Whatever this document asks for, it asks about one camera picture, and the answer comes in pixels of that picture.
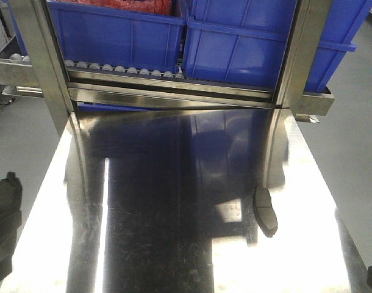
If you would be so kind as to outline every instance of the reflective metal surface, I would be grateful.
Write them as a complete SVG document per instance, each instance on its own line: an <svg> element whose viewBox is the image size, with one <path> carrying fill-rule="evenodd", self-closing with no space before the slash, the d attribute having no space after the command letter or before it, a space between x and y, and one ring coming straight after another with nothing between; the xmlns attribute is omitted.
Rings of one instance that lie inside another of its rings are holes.
<svg viewBox="0 0 372 293"><path fill-rule="evenodd" d="M46 0L9 0L57 133L61 136L73 105L62 53Z"/></svg>
<svg viewBox="0 0 372 293"><path fill-rule="evenodd" d="M42 91L40 89L36 89L35 87L14 87L12 85L8 85L4 88L2 95L4 96L29 96L32 98L43 98Z"/></svg>
<svg viewBox="0 0 372 293"><path fill-rule="evenodd" d="M298 112L332 0L298 0L274 102Z"/></svg>
<svg viewBox="0 0 372 293"><path fill-rule="evenodd" d="M336 213L288 109L73 114L0 292L370 292Z"/></svg>

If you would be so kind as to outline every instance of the stainless steel frame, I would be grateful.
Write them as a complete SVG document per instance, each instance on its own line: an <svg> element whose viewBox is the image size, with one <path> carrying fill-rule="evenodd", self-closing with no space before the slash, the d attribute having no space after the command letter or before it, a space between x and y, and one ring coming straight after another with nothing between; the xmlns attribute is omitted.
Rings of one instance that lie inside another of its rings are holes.
<svg viewBox="0 0 372 293"><path fill-rule="evenodd" d="M73 105L66 86L68 73L57 43L48 4L38 0L11 0L9 5L15 12L37 80L56 130L61 136Z"/></svg>
<svg viewBox="0 0 372 293"><path fill-rule="evenodd" d="M299 0L274 102L298 113L332 0Z"/></svg>
<svg viewBox="0 0 372 293"><path fill-rule="evenodd" d="M40 87L59 134L76 101L161 109L290 108L326 115L331 93L303 93L332 0L298 0L276 89L65 68L46 0L11 0L33 66L0 54L0 83Z"/></svg>

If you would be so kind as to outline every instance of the blue plastic crate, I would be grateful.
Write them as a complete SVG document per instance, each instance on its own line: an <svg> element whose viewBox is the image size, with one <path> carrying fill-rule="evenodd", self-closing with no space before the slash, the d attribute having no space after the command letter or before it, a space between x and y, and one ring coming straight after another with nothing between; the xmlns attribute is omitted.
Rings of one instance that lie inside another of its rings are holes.
<svg viewBox="0 0 372 293"><path fill-rule="evenodd" d="M187 18L184 73L189 78L274 88L287 35L239 29ZM320 42L306 90L322 92L355 44Z"/></svg>
<svg viewBox="0 0 372 293"><path fill-rule="evenodd" d="M186 25L177 17L69 2L48 2L64 59L177 71ZM13 19L22 54L23 40Z"/></svg>
<svg viewBox="0 0 372 293"><path fill-rule="evenodd" d="M193 0L195 20L240 28L288 33L296 0ZM350 43L372 7L372 0L334 0L322 40Z"/></svg>

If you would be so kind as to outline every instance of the metal shelf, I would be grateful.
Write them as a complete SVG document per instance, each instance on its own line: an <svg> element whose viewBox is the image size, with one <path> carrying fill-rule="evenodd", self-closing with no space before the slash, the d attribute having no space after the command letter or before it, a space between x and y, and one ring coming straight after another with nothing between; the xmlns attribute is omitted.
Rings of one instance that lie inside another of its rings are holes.
<svg viewBox="0 0 372 293"><path fill-rule="evenodd" d="M9 59L19 51L14 38L0 52L0 84L40 88L30 63ZM66 69L70 79L68 91L73 101L160 109L279 107L272 103L273 89L76 67ZM15 92L28 93L20 89ZM333 102L334 96L328 89L324 93L303 93L298 113L326 115Z"/></svg>

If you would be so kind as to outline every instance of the stainless steel tabletop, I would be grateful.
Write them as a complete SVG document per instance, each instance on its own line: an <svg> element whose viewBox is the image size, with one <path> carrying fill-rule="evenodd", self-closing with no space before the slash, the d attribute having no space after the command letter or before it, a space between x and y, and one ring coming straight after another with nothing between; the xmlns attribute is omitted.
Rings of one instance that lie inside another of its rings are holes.
<svg viewBox="0 0 372 293"><path fill-rule="evenodd" d="M289 110L73 114L13 268L1 293L371 292Z"/></svg>

